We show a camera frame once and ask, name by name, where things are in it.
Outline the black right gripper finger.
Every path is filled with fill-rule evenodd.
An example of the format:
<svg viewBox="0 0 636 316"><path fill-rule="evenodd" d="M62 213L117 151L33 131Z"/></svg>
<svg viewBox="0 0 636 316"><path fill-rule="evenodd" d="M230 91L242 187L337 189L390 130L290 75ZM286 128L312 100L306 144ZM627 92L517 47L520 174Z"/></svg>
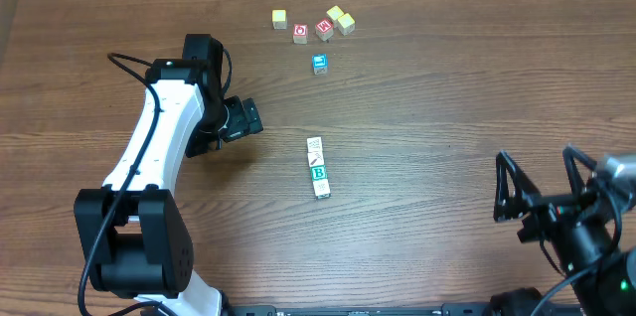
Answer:
<svg viewBox="0 0 636 316"><path fill-rule="evenodd" d="M505 151L496 156L496 176L495 222L518 219L538 204L541 198L539 189Z"/></svg>
<svg viewBox="0 0 636 316"><path fill-rule="evenodd" d="M594 171L597 161L571 144L563 149L562 158L571 191L575 196L579 196L585 184L577 168L577 162L582 164L587 170Z"/></svg>

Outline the pale wooden block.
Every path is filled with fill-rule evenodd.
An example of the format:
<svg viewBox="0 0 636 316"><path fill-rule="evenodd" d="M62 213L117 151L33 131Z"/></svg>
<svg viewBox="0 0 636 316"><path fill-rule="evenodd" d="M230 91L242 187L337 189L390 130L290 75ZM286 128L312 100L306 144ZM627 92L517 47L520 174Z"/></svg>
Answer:
<svg viewBox="0 0 636 316"><path fill-rule="evenodd" d="M323 144L321 137L311 137L307 139L307 151L309 153L322 152Z"/></svg>

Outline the tan wooden picture block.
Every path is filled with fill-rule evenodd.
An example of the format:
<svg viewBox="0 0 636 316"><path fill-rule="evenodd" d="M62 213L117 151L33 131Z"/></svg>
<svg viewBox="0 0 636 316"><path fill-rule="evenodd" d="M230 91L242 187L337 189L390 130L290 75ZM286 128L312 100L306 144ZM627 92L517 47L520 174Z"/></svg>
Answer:
<svg viewBox="0 0 636 316"><path fill-rule="evenodd" d="M310 167L323 166L325 164L322 151L313 151L307 154L308 165Z"/></svg>

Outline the green-edged wooden number block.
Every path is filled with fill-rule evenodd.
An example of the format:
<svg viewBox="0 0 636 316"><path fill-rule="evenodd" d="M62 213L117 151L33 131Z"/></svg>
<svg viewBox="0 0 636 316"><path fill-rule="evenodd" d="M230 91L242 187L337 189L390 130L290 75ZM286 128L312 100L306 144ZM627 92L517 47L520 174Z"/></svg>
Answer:
<svg viewBox="0 0 636 316"><path fill-rule="evenodd" d="M310 172L313 181L320 181L328 178L325 165L312 166L310 168Z"/></svg>

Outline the white pattern wooden block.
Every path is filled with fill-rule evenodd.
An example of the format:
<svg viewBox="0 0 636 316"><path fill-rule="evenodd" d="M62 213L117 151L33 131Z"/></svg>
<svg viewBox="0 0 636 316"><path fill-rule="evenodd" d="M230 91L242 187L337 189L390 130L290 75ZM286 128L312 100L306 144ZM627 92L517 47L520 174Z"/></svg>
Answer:
<svg viewBox="0 0 636 316"><path fill-rule="evenodd" d="M327 179L313 181L313 189L317 199L326 199L331 197L331 189Z"/></svg>

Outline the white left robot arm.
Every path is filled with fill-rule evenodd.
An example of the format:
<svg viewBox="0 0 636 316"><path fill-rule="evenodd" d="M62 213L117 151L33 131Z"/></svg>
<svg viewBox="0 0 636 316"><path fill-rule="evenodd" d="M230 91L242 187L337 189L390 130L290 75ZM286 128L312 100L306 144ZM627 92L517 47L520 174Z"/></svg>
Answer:
<svg viewBox="0 0 636 316"><path fill-rule="evenodd" d="M84 255L77 294L89 286L157 315L231 315L227 296L194 270L194 247L174 200L185 158L262 131L252 99L229 96L232 60L209 34L186 36L179 59L157 59L140 75L132 57L108 59L145 87L142 113L118 164L98 189L82 189L74 215Z"/></svg>

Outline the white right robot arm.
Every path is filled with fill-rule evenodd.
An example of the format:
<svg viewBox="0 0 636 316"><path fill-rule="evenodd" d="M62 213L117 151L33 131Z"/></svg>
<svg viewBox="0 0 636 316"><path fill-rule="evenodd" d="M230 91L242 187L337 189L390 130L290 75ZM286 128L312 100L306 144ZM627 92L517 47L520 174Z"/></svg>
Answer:
<svg viewBox="0 0 636 316"><path fill-rule="evenodd" d="M520 220L520 242L536 242L561 282L542 293L521 288L491 298L488 315L557 315L552 298L569 286L581 315L635 312L635 251L623 251L623 217L635 207L635 156L595 160L562 151L570 191L545 196L505 151L496 157L493 219Z"/></svg>

